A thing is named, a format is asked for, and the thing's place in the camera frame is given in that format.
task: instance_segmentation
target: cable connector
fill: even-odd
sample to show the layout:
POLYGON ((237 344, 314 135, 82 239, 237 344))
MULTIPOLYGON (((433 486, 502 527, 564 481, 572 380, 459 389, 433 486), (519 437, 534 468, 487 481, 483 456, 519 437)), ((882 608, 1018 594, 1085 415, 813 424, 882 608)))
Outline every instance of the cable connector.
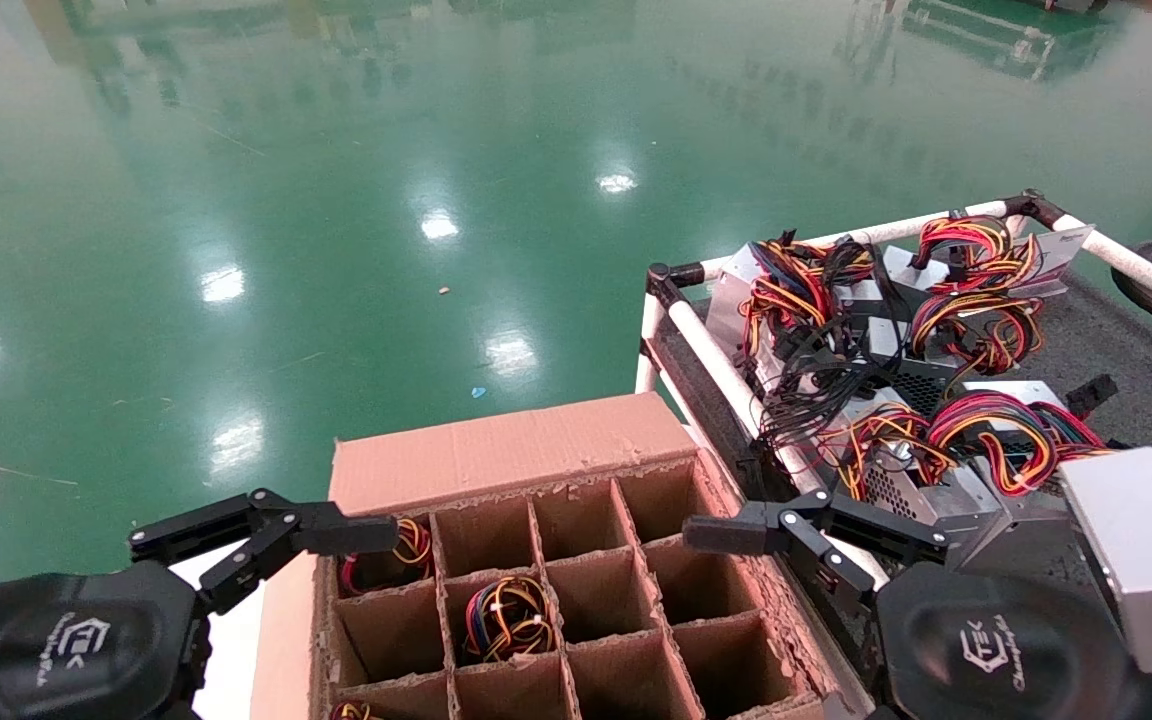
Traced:
POLYGON ((1111 378, 1107 373, 1100 373, 1091 379, 1091 381, 1081 384, 1064 394, 1064 406, 1069 407, 1070 414, 1074 414, 1075 418, 1084 420, 1092 410, 1097 407, 1105 404, 1108 397, 1114 397, 1119 393, 1119 386, 1114 382, 1114 378, 1111 378))
POLYGON ((799 234, 799 228, 790 228, 787 232, 782 232, 781 237, 770 240, 768 242, 773 243, 773 245, 790 247, 794 245, 794 238, 797 237, 797 234, 799 234))

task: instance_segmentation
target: cardboard edge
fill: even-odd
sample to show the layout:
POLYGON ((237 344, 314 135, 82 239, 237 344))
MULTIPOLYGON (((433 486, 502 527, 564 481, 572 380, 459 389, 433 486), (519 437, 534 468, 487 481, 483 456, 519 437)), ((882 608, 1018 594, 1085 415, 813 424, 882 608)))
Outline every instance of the cardboard edge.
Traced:
POLYGON ((394 511, 573 475, 608 473, 649 461, 690 458, 695 448, 654 393, 599 397, 338 442, 328 495, 347 515, 394 511), (445 453, 422 455, 411 482, 401 488, 376 483, 384 464, 430 445, 442 446, 445 453), (462 450, 475 446, 483 452, 462 450))
MULTIPOLYGON (((740 487, 707 448, 700 447, 696 464, 696 482, 710 488, 707 495, 719 498, 722 502, 722 515, 732 516, 740 511, 740 487)), ((812 629, 806 626, 806 614, 812 612, 794 597, 790 588, 771 558, 735 558, 736 571, 745 583, 746 592, 755 598, 755 605, 764 609, 764 620, 768 623, 768 636, 772 638, 772 652, 781 660, 782 670, 788 679, 799 683, 803 691, 824 698, 827 694, 838 692, 838 679, 814 650, 812 629)))
POLYGON ((694 464, 696 447, 692 446, 687 452, 669 452, 669 454, 653 456, 650 461, 639 464, 627 464, 621 462, 615 467, 591 467, 581 469, 577 473, 573 471, 561 471, 561 473, 539 475, 529 478, 524 483, 503 484, 494 487, 490 493, 484 488, 469 488, 465 492, 453 492, 440 497, 439 501, 431 503, 429 500, 416 500, 411 502, 392 503, 376 507, 374 510, 365 510, 366 515, 402 515, 404 511, 420 510, 420 514, 430 515, 435 511, 461 510, 463 507, 471 507, 483 502, 484 495, 491 495, 493 501, 511 500, 515 497, 540 495, 547 492, 559 492, 568 486, 585 486, 585 484, 597 484, 613 482, 616 479, 641 478, 652 473, 668 473, 694 464))
POLYGON ((260 641, 256 646, 252 720, 311 717, 314 666, 314 558, 301 555, 265 584, 260 641))

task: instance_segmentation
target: green epoxy floor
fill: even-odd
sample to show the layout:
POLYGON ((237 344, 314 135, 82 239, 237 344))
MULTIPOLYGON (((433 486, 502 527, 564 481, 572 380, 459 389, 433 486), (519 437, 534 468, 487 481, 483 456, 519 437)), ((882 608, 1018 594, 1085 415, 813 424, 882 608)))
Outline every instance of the green epoxy floor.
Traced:
POLYGON ((0 579, 628 392, 652 260, 1029 185, 1152 238, 1152 10, 969 8, 3 1, 0 579))

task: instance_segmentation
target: wire bundle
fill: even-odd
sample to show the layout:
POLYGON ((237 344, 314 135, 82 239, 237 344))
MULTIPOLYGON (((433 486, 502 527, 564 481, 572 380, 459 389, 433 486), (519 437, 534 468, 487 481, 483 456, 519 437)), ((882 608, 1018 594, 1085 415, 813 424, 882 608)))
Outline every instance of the wire bundle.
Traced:
POLYGON ((874 256, 869 245, 861 245, 850 236, 844 237, 819 256, 819 265, 813 267, 813 272, 820 273, 820 281, 826 287, 852 286, 873 275, 874 256))
MULTIPOLYGON (((990 463, 990 479, 1006 497, 1023 497, 1041 486, 1056 470, 1056 444, 1033 410, 1024 402, 992 389, 963 393, 935 411, 927 432, 927 444, 948 452, 969 429, 977 429, 977 441, 990 463), (990 423, 1011 425, 1033 444, 1033 454, 1011 472, 1002 441, 990 423)), ((924 477, 939 483, 948 465, 938 456, 926 456, 924 477)))
POLYGON ((371 706, 366 703, 356 705, 353 702, 342 702, 332 710, 328 720, 381 720, 379 715, 371 714, 371 706))
POLYGON ((1063 407, 1049 402, 1032 402, 1029 407, 1038 414, 1052 435, 1056 438, 1056 455, 1060 462, 1116 452, 1089 429, 1087 424, 1063 407))
MULTIPOLYGON (((430 536, 424 525, 416 520, 402 518, 397 521, 397 547, 394 548, 394 556, 399 562, 411 569, 412 579, 425 579, 434 575, 434 539, 430 536)), ((340 586, 348 594, 357 596, 365 591, 362 578, 358 578, 361 570, 361 556, 347 555, 340 562, 340 586)), ((372 589, 384 588, 384 585, 372 585, 372 589)))
POLYGON ((886 452, 888 456, 896 460, 904 470, 916 470, 923 475, 920 456, 937 456, 946 465, 954 464, 954 460, 946 456, 937 447, 924 442, 927 434, 929 422, 922 415, 911 410, 909 406, 886 402, 877 407, 864 418, 851 423, 849 427, 835 430, 835 432, 823 433, 824 439, 832 439, 846 435, 847 446, 841 457, 838 455, 838 478, 844 484, 847 491, 855 500, 867 500, 867 488, 865 488, 865 465, 878 452, 886 452), (900 457, 893 447, 905 444, 910 448, 909 457, 900 457))
POLYGON ((874 365, 846 359, 799 367, 782 378, 781 388, 764 400, 759 438, 772 447, 806 441, 826 429, 877 372, 874 365), (805 386, 803 377, 810 378, 805 386))
POLYGON ((964 361, 950 385, 968 370, 983 376, 1005 373, 1043 347, 1043 332, 1036 318, 1039 309, 1043 301, 1037 297, 1013 300, 984 291, 932 296, 918 306, 910 321, 909 350, 922 356, 929 349, 932 333, 941 331, 947 338, 946 350, 964 361), (975 332, 963 316, 977 313, 993 313, 996 319, 975 332))
POLYGON ((768 314, 775 316, 782 327, 819 328, 829 321, 833 298, 820 282, 818 270, 774 241, 751 243, 750 250, 768 274, 755 279, 749 300, 740 305, 745 318, 741 346, 746 355, 758 350, 759 328, 768 314))
POLYGON ((484 662, 554 650, 550 602, 535 579, 501 578, 465 606, 465 655, 484 662))
POLYGON ((1024 243, 1015 245, 1002 220, 972 215, 938 218, 923 225, 918 252, 915 252, 910 264, 918 270, 926 268, 932 252, 943 247, 963 249, 965 278, 937 283, 931 287, 932 293, 1007 291, 1029 279, 1043 260, 1033 234, 1024 243))

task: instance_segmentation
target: cardboard box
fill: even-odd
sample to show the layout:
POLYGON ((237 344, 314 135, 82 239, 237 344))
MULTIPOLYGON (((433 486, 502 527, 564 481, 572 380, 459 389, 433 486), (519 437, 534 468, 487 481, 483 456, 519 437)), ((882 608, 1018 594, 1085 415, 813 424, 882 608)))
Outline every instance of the cardboard box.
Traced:
POLYGON ((338 444, 329 498, 417 520, 435 577, 346 600, 334 559, 266 588, 252 718, 817 719, 835 691, 768 559, 702 555, 695 511, 740 500, 658 396, 465 420, 338 444), (544 588, 558 650, 475 665, 465 605, 505 575, 544 588))

